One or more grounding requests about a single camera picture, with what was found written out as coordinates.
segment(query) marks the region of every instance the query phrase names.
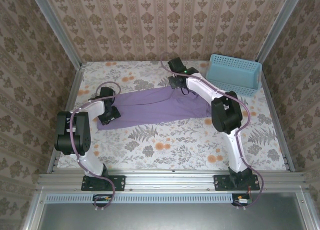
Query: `black mounting plate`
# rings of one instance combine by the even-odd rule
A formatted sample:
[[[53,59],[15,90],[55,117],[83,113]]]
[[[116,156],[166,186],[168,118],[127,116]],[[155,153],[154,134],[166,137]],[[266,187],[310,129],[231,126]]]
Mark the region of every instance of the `black mounting plate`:
[[[112,175],[108,177],[114,186],[115,191],[124,191],[126,186],[125,175]],[[82,179],[81,191],[112,191],[112,186],[104,179],[84,176]]]
[[[214,188],[216,191],[247,191],[248,186],[252,191],[260,190],[259,181],[257,175],[253,174],[246,178],[241,185],[235,187],[230,180],[230,175],[214,175]]]

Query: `floral mat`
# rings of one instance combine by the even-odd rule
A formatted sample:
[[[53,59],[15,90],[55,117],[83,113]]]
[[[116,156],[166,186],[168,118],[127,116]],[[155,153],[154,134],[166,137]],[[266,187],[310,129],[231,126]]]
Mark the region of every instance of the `floral mat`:
[[[205,76],[208,61],[185,61]],[[169,73],[159,61],[89,62],[84,70],[75,107],[93,97],[105,81],[120,84],[122,93],[168,86]],[[263,89],[252,97],[241,97],[251,111],[251,123],[241,137],[248,162],[258,170],[286,170]],[[247,120],[242,109],[243,123]],[[107,168],[227,170],[228,153],[223,134],[210,118],[186,119],[139,125],[116,130],[97,129],[90,123],[91,150]],[[78,167],[61,154],[58,168]]]

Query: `blue plastic basket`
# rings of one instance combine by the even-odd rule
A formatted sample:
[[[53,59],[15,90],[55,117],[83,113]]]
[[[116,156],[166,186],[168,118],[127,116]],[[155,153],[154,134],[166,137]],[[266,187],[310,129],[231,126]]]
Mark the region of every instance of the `blue plastic basket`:
[[[260,63],[213,54],[206,79],[224,91],[252,97],[261,87],[261,71]]]

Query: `purple cloth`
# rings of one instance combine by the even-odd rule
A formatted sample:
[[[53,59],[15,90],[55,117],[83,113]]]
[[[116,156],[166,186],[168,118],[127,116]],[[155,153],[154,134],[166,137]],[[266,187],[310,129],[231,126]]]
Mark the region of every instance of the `purple cloth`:
[[[121,117],[107,125],[102,125],[98,120],[99,130],[211,116],[210,105],[199,95],[192,92],[183,95],[180,89],[171,89],[170,86],[120,94],[113,105],[118,108]]]

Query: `wallpaper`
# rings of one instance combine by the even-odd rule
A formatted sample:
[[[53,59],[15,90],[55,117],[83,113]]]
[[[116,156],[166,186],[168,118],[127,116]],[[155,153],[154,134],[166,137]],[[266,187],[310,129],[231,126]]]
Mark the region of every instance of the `wallpaper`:
[[[0,229],[19,229],[75,70],[34,0],[0,0]]]
[[[299,0],[263,64],[297,171],[320,207],[320,0]]]
[[[82,62],[255,59],[285,0],[48,0]]]

